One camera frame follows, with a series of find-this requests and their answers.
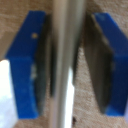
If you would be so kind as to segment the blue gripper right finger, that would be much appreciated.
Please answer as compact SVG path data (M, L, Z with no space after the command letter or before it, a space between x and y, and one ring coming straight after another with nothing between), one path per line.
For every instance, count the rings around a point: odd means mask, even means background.
M128 119L128 37L108 13L86 15L84 51L100 112Z

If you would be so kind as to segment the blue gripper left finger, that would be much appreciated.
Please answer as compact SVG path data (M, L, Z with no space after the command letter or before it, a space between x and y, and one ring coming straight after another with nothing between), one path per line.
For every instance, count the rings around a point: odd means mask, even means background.
M44 11L30 11L18 32L0 39L0 128L43 114L46 94Z

